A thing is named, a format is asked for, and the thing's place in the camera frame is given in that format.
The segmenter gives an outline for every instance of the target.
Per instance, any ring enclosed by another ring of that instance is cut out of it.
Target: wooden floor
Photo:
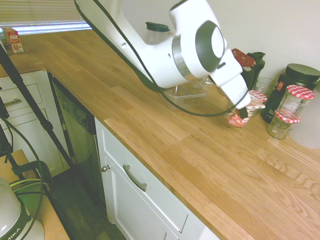
[[[108,221],[105,207],[90,197],[84,188],[85,179],[80,176],[68,170],[53,178],[52,205],[70,239],[126,240],[117,226]]]

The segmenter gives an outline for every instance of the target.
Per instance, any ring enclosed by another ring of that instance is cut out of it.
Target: drawer handle
[[[132,180],[132,182],[137,185],[142,191],[147,191],[147,184],[139,182],[129,171],[130,166],[129,165],[123,165],[123,169],[125,173],[128,175],[128,177]]]
[[[11,106],[13,104],[18,104],[18,103],[21,103],[21,102],[22,102],[22,100],[20,100],[18,98],[15,98],[12,101],[5,102],[4,106],[8,107],[8,106]]]

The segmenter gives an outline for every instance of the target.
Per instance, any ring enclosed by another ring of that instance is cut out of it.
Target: cardboard box
[[[9,48],[14,53],[23,53],[24,49],[21,44],[18,32],[13,28],[3,28],[4,37]]]

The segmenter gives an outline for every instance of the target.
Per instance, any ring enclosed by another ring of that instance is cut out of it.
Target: black bottle
[[[266,62],[262,58],[266,54],[263,52],[249,52],[247,55],[255,60],[255,65],[251,67],[251,71],[243,70],[241,75],[245,80],[248,90],[252,90],[261,70],[265,67]]]

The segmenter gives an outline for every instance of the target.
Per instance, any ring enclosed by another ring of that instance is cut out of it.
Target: dishwasher
[[[49,79],[71,161],[90,197],[105,206],[95,117],[51,74]]]

